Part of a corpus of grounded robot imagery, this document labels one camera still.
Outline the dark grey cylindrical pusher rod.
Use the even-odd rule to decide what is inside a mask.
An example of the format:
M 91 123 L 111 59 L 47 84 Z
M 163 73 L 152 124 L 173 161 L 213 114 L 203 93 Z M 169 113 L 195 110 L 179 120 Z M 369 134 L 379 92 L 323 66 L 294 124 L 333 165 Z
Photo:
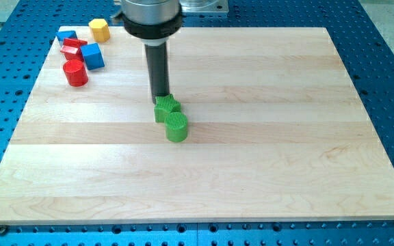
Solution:
M 170 93 L 167 44 L 164 42 L 158 46 L 145 45 L 145 52 L 151 98 L 155 104 L 156 97 Z

